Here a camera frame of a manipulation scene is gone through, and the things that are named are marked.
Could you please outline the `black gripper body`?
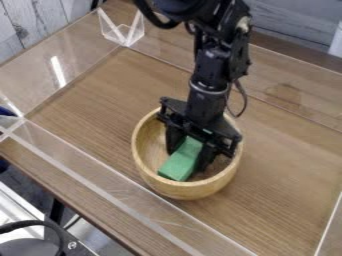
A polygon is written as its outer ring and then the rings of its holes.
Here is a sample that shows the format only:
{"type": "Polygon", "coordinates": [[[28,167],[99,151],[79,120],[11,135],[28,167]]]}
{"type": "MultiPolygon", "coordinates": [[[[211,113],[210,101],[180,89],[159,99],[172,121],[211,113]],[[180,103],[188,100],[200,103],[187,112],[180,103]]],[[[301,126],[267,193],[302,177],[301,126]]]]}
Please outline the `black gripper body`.
{"type": "Polygon", "coordinates": [[[233,157],[242,143],[242,133],[225,117],[231,84],[222,88],[209,88],[190,83],[187,100],[160,98],[158,119],[168,126],[182,129],[186,138],[191,137],[203,145],[217,146],[217,156],[233,157]]]}

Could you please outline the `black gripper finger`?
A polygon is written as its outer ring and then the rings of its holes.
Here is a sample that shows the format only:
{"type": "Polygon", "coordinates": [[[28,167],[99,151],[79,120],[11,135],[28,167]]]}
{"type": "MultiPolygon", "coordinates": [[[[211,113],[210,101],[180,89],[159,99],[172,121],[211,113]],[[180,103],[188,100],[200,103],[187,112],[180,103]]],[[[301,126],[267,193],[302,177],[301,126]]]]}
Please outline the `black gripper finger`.
{"type": "Polygon", "coordinates": [[[172,154],[186,139],[186,133],[182,129],[168,126],[166,129],[166,144],[167,144],[167,153],[172,154]]]}
{"type": "Polygon", "coordinates": [[[199,152],[196,163],[195,163],[195,171],[203,172],[207,166],[213,163],[217,156],[217,146],[213,143],[206,143],[199,152]]]}

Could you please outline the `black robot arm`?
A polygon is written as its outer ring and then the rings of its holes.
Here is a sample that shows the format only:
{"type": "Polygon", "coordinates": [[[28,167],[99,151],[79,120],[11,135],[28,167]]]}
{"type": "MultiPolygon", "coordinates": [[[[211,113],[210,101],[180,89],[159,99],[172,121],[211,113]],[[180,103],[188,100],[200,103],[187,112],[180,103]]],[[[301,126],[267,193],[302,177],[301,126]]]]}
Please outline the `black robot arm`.
{"type": "Polygon", "coordinates": [[[167,152],[187,138],[200,143],[194,169],[204,170],[219,155],[231,157],[242,134],[225,118],[233,88],[249,74],[253,30],[250,7],[243,0],[132,0],[160,29],[184,25],[194,36],[194,73],[184,101],[160,99],[159,120],[166,125],[167,152]]]}

